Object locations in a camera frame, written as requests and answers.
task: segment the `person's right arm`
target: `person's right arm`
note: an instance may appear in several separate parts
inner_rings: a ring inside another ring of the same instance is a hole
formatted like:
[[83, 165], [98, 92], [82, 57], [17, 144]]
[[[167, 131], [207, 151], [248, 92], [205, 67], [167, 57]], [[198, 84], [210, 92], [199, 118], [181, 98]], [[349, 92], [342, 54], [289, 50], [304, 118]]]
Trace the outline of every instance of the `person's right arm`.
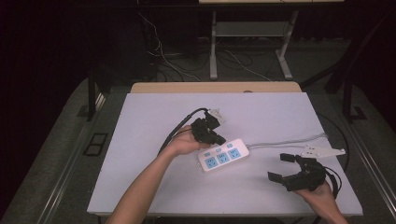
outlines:
[[332, 196], [332, 189], [326, 181], [314, 191], [299, 189], [294, 191], [302, 196], [314, 212], [329, 224], [347, 224]]

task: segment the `power strip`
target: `power strip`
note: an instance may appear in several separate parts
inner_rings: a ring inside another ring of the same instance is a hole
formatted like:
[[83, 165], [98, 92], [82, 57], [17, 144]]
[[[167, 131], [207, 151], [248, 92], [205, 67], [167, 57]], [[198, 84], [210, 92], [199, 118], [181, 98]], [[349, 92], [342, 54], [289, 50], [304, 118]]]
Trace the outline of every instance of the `power strip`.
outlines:
[[224, 143], [219, 147], [212, 147], [198, 154], [198, 160], [205, 172], [218, 170], [234, 161], [245, 159], [249, 154], [248, 148], [241, 139]]

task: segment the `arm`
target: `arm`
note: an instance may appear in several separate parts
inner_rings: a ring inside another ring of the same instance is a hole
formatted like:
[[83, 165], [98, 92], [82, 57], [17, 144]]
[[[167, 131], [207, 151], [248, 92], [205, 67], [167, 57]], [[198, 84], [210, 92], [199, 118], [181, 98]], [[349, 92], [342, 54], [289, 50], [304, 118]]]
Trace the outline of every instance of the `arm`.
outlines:
[[347, 221], [338, 209], [337, 203], [332, 196], [332, 190], [326, 181], [314, 191], [308, 189], [295, 190], [311, 206], [314, 212], [326, 220], [329, 224], [347, 224]]
[[209, 146], [209, 144], [195, 141], [190, 126], [182, 128], [125, 191], [106, 224], [142, 223], [172, 160], [178, 155], [189, 154], [194, 150]]

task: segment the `gray floor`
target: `gray floor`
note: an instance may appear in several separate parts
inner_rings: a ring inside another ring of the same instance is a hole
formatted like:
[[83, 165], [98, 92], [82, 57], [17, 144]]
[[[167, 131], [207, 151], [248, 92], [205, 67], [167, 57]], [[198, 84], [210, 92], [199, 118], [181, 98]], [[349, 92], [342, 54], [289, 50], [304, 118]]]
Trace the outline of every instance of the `gray floor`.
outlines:
[[[282, 73], [274, 50], [280, 46], [278, 39], [262, 39], [246, 44], [242, 41], [221, 40], [218, 45], [219, 81], [265, 81], [263, 77], [241, 68], [229, 50], [252, 71], [274, 81], [282, 81]], [[321, 42], [302, 40], [292, 41], [286, 59], [293, 74], [293, 81], [301, 82], [335, 63], [345, 52], [348, 42], [344, 40], [324, 40]], [[184, 69], [196, 71], [201, 81], [210, 81], [207, 48], [198, 58], [178, 59], [177, 50], [165, 52], [172, 63]], [[157, 81], [181, 80], [170, 68], [160, 67], [165, 76], [159, 74]], [[185, 81], [196, 81], [193, 77], [183, 76]], [[341, 115], [342, 91], [329, 95], [323, 90], [327, 78], [312, 84], [305, 91], [318, 115], [324, 130], [330, 136], [333, 147], [350, 148], [350, 162], [346, 175], [354, 188], [364, 216], [348, 217], [349, 223], [395, 223], [389, 211], [383, 192], [373, 179], [373, 174], [361, 159], [361, 148], [366, 148], [378, 165], [381, 174], [396, 189], [396, 179], [392, 174], [395, 168], [396, 134], [369, 103], [358, 88], [353, 91], [353, 105], [359, 106], [367, 116], [366, 120], [347, 123]], [[98, 112], [92, 121], [80, 117], [81, 108], [88, 103], [87, 81], [85, 80], [71, 95], [64, 111], [55, 123], [47, 141], [43, 145], [28, 176], [8, 208], [1, 223], [98, 223], [98, 217], [86, 212], [92, 189], [106, 155], [106, 148], [117, 124], [123, 100], [130, 87], [115, 86], [110, 94], [98, 101]], [[339, 127], [346, 136], [344, 139]], [[98, 157], [83, 156], [82, 152], [95, 133], [107, 133], [104, 149]], [[345, 157], [340, 158], [345, 164]], [[280, 217], [285, 223], [295, 223], [297, 217]], [[314, 217], [305, 217], [298, 223], [312, 223]], [[262, 218], [238, 219], [238, 223], [275, 223], [265, 222]], [[156, 223], [231, 223], [230, 220], [193, 218], [156, 220]]]

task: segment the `person's left arm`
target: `person's left arm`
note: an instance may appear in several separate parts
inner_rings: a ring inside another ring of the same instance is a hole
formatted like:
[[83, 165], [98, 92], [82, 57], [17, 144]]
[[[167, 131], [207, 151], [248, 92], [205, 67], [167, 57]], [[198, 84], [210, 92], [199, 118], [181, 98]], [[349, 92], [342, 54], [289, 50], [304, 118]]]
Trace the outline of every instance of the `person's left arm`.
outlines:
[[106, 224], [142, 223], [172, 160], [178, 155], [189, 154], [194, 150], [210, 146], [195, 141], [190, 128], [190, 126], [182, 128], [170, 144], [134, 180]]

